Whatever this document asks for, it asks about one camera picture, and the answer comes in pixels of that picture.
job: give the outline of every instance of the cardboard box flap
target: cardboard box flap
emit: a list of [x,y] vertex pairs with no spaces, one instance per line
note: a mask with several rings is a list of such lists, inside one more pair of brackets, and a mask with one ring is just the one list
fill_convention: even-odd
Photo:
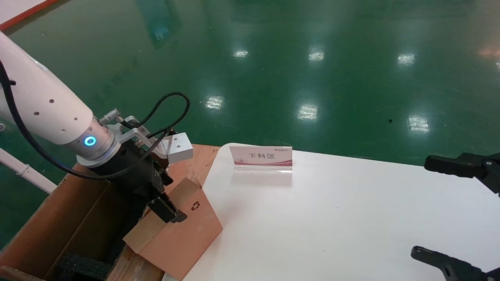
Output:
[[[186,177],[174,187],[168,196],[172,203],[180,209],[201,188],[200,182],[195,176]],[[149,212],[125,235],[123,240],[135,253],[139,253],[165,225],[159,216],[154,212]]]
[[161,281],[165,272],[125,246],[106,281]]
[[31,276],[29,274],[26,274],[24,272],[21,272],[17,269],[10,268],[8,266],[2,266],[1,267],[2,271],[4,272],[7,277],[9,277],[10,280],[15,280],[15,281],[44,281],[43,279],[36,278],[34,276]]
[[176,188],[195,191],[189,197],[185,194],[173,196],[178,202],[188,198],[184,204],[177,206],[187,215],[186,220],[164,224],[138,254],[176,280],[182,280],[221,233],[222,225],[202,188],[196,187],[190,180]]

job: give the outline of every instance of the blue led ring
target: blue led ring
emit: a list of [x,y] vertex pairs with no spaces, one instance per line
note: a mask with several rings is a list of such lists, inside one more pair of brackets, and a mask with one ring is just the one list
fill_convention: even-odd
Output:
[[85,140],[83,141],[83,143],[88,146],[88,147],[91,147],[93,145],[95,145],[97,143],[97,140],[96,140],[96,137],[93,136],[93,135],[90,135],[88,137],[85,138]]

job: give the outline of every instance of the printed sign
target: printed sign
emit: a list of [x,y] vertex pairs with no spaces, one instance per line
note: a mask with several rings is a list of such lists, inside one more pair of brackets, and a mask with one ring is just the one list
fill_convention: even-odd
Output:
[[291,146],[232,145],[229,149],[235,165],[292,166]]

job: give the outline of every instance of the red floor stripe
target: red floor stripe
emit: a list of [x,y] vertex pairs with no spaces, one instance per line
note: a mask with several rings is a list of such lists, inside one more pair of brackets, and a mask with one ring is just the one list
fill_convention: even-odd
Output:
[[0,31],[4,31],[5,29],[15,25],[15,24],[18,24],[20,21],[26,19],[27,17],[29,16],[32,16],[34,13],[40,11],[40,10],[43,10],[45,8],[47,8],[48,6],[54,4],[55,2],[57,2],[58,0],[46,0],[20,14],[18,14],[17,16],[7,20],[6,22],[4,23],[1,23],[0,24]]

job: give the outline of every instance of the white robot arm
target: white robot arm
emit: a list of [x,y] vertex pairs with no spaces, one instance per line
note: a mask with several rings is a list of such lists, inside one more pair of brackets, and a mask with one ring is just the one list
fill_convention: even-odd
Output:
[[[46,160],[82,178],[116,183],[125,192],[140,198],[165,222],[180,222],[186,218],[164,194],[164,185],[171,184],[172,179],[150,156],[154,153],[161,159],[168,159],[169,163],[193,157],[187,135],[174,134],[172,129],[189,109],[189,99],[184,94],[164,95],[141,122],[133,116],[123,119],[116,109],[98,120],[71,89],[1,32],[0,83],[0,90],[3,90],[0,91],[0,117],[15,123]],[[144,123],[162,101],[176,95],[186,100],[183,115],[151,134]],[[111,120],[119,123],[107,124]],[[62,166],[36,143],[30,132],[70,149],[81,165],[98,176]]]

